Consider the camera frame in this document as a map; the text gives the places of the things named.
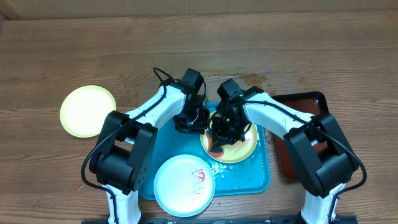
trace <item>pale yellow plate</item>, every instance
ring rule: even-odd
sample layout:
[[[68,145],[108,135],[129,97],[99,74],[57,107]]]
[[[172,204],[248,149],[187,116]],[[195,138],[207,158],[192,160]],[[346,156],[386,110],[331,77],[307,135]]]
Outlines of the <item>pale yellow plate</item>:
[[[227,144],[221,146],[221,148],[224,150],[224,154],[220,157],[213,157],[209,154],[209,139],[206,133],[200,135],[200,142],[205,152],[207,152],[207,154],[209,154],[209,156],[211,156],[213,159],[219,162],[231,164],[241,162],[253,153],[254,149],[257,146],[258,140],[258,133],[255,124],[252,124],[250,130],[246,133],[245,138],[246,140],[244,142],[238,141],[233,145]]]
[[[69,134],[89,138],[101,132],[105,117],[112,110],[116,110],[112,94],[100,86],[88,85],[74,90],[65,98],[60,119]]]

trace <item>plate with red marking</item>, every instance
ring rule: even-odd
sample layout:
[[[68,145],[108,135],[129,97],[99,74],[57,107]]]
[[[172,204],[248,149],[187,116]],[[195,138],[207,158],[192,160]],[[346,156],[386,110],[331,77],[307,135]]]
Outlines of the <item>plate with red marking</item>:
[[[211,202],[216,180],[210,166],[192,155],[179,155],[164,162],[156,173],[157,203],[171,215],[191,217]]]

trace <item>black and white robotic arm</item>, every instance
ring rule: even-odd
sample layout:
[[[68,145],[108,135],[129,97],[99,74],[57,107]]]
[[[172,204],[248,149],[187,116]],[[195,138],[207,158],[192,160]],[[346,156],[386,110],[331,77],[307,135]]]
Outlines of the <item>black and white robotic arm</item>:
[[[113,111],[106,117],[90,160],[90,171],[116,195],[107,192],[108,223],[137,224],[141,219],[137,190],[150,167],[157,130],[170,119],[174,119],[175,129],[181,133],[204,134],[209,128],[216,146],[244,141],[244,128],[249,123],[267,128],[285,140],[297,178],[307,190],[301,210],[304,222],[323,224],[333,220],[334,207],[329,215],[333,195],[358,169],[358,163],[344,149],[313,130],[314,126],[322,129],[351,150],[335,118],[293,110],[260,88],[244,91],[230,79],[218,88],[219,116],[213,115],[209,121],[205,95],[198,95],[203,81],[199,72],[188,69],[181,80],[169,78],[163,82],[142,106],[126,114]],[[115,146],[115,140],[133,144],[131,152]],[[328,148],[318,155],[312,146],[323,141],[328,141]]]

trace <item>blue placemat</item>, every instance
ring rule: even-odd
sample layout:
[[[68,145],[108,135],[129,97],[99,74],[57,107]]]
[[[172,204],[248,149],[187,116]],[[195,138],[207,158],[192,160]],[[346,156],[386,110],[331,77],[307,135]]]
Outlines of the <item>blue placemat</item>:
[[[210,112],[218,103],[209,103]],[[154,179],[159,167],[173,156],[189,154],[202,158],[211,167],[216,177],[215,196],[253,194],[263,192],[271,182],[264,128],[257,125],[259,140],[253,153],[235,164],[225,164],[211,158],[203,149],[198,134],[181,134],[174,129],[171,119],[159,130],[149,173],[139,195],[155,200]]]

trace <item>white arm segment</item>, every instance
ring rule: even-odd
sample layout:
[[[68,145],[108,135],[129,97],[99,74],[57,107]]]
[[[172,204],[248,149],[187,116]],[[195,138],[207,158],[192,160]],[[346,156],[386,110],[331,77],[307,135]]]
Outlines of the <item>white arm segment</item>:
[[[181,90],[174,88],[170,85],[166,86],[167,92],[166,97],[152,110],[148,111],[145,116],[137,119],[138,122],[145,124],[150,123],[154,127],[160,129],[168,120],[172,119],[175,115],[181,113],[184,102],[185,94]],[[161,86],[159,91],[142,106],[127,112],[130,118],[133,118],[148,109],[156,101],[158,101],[164,92],[164,88]],[[134,140],[126,139],[127,142],[134,144]],[[103,185],[113,191],[116,195],[116,206],[119,218],[119,224],[138,224],[141,219],[141,211],[138,207],[138,190],[133,192],[130,191],[129,195],[124,195],[121,190],[112,187],[110,185]],[[109,213],[108,223],[113,224],[114,213],[113,213],[113,202],[111,195],[106,193],[108,196]]]
[[[313,116],[313,114],[303,113],[289,108],[288,106],[285,106],[282,103],[272,99],[267,93],[259,93],[248,99],[248,101],[252,100],[268,101],[269,103],[278,105],[288,112],[297,115],[299,118],[305,121],[310,121],[311,117]],[[269,105],[246,103],[243,106],[243,109],[250,122],[260,124],[281,139],[283,139],[284,135],[292,128],[299,128],[303,126],[303,123],[295,121],[290,116]]]
[[[333,195],[339,190],[342,190],[346,184],[339,184],[334,189],[330,190],[327,197],[321,198],[312,195],[310,192],[305,192],[305,203],[303,209],[301,209],[301,217],[308,224],[328,224],[329,209],[331,206],[331,201]],[[331,219],[334,220],[336,217],[336,205],[333,208],[333,213],[331,214]]]

